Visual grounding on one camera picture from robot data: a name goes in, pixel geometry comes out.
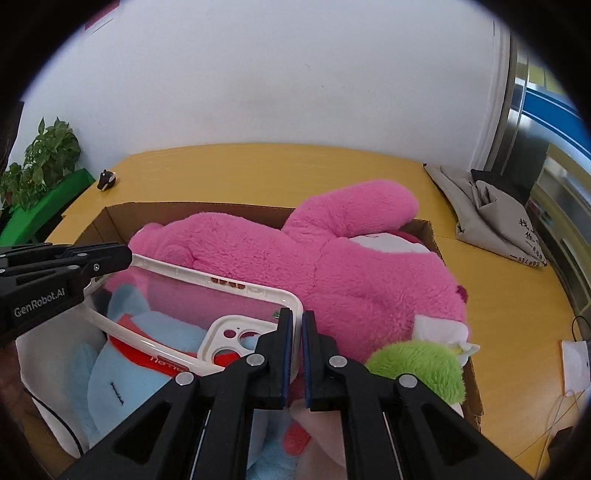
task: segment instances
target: white cable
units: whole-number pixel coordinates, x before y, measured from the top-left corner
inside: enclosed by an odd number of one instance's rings
[[[573,394],[573,396],[574,396],[574,402],[577,404],[577,410],[579,409],[579,404],[577,402],[576,395],[574,394],[574,392],[572,390],[569,390],[560,399],[560,402],[558,404],[558,408],[556,409],[556,414],[554,415],[554,419],[552,420],[552,424],[550,425],[550,429],[548,430],[548,435],[546,436],[546,441],[544,443],[544,448],[542,448],[542,453],[540,454],[540,461],[538,462],[538,468],[535,469],[535,475],[534,475],[534,478],[535,479],[539,478],[540,468],[542,467],[542,460],[544,460],[544,453],[546,452],[546,449],[548,448],[548,444],[550,442],[550,437],[552,436],[552,430],[554,429],[554,425],[556,425],[556,423],[557,423],[556,422],[556,419],[558,418],[558,414],[560,413],[560,407],[562,406],[562,402],[568,396],[569,393],[570,394]]]

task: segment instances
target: green shelf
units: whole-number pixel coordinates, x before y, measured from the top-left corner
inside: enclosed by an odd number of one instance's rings
[[[56,188],[47,192],[47,195],[29,211],[26,212],[20,207],[15,209],[12,218],[0,233],[0,247],[11,247],[33,241],[35,233],[43,225],[94,181],[92,175],[85,168],[81,168],[65,177]]]

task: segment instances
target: screw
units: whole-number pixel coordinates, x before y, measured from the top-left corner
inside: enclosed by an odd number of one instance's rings
[[[251,367],[258,367],[259,365],[265,363],[265,357],[260,353],[253,353],[252,355],[248,355],[246,357],[246,363]]]
[[[347,359],[342,355],[333,355],[329,358],[329,364],[335,368],[343,368],[347,364]]]
[[[181,387],[190,385],[193,383],[194,379],[195,375],[193,375],[191,372],[180,372],[176,377],[174,377],[176,383],[178,383]]]
[[[404,374],[399,379],[398,382],[405,388],[414,388],[417,386],[417,377],[411,374]]]

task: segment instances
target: gray fabric bag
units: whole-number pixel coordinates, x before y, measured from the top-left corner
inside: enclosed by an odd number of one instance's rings
[[[457,215],[458,240],[489,250],[516,262],[539,267],[546,258],[530,219],[510,195],[454,167],[426,165]]]

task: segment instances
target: small figurine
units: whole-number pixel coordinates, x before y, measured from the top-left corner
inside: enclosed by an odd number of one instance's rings
[[[103,170],[103,173],[100,174],[100,178],[99,178],[99,182],[96,185],[96,188],[98,188],[101,191],[105,191],[105,190],[109,190],[111,187],[113,187],[115,185],[115,180],[117,179],[117,176],[115,175],[115,172],[113,171],[109,171],[109,170]]]

